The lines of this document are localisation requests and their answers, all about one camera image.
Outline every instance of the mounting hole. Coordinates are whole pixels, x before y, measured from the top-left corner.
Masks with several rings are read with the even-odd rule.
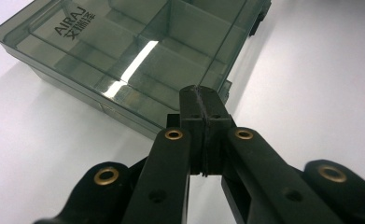
[[[284,189],[283,193],[292,202],[298,203],[303,200],[303,196],[295,189]]]
[[[220,115],[217,115],[217,114],[211,115],[210,118],[211,119],[220,119]]]
[[[343,183],[347,180],[347,176],[334,166],[320,165],[318,167],[318,172],[322,177],[336,183]]]
[[[235,135],[238,138],[244,139],[244,140],[248,140],[248,139],[251,139],[254,137],[254,134],[247,130],[237,130],[237,131],[235,131]]]
[[[182,138],[183,133],[179,130],[170,130],[165,133],[165,137],[170,140],[178,140]]]
[[[94,182],[97,185],[109,185],[115,182],[119,177],[119,171],[111,166],[101,169],[94,176]]]
[[[165,198],[167,198],[167,194],[162,189],[152,190],[149,193],[149,199],[153,203],[162,203],[165,200]]]

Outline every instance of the white table surface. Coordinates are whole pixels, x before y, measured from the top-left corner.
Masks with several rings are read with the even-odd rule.
[[[29,2],[0,1],[0,24]],[[230,80],[236,123],[286,162],[336,161],[365,178],[365,0],[274,0]],[[133,165],[151,145],[0,45],[0,223],[55,216],[93,165]],[[233,222],[220,177],[194,176],[189,223]]]

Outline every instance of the translucent box lid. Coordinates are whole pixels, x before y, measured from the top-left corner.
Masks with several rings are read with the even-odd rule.
[[[268,0],[35,0],[0,26],[13,56],[156,133],[179,90],[223,94]]]

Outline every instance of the white background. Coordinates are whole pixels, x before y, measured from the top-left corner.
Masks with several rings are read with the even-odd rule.
[[[0,24],[28,5],[0,1]],[[229,112],[289,164],[365,178],[365,0],[274,0],[231,74]],[[0,223],[53,217],[93,165],[152,141],[42,81],[0,45]],[[233,223],[220,178],[191,179],[189,223]]]

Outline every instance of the plastic storage box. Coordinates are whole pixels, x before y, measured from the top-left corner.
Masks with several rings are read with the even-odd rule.
[[[35,0],[0,43],[46,81],[146,136],[178,113],[178,92],[226,80],[268,0]]]

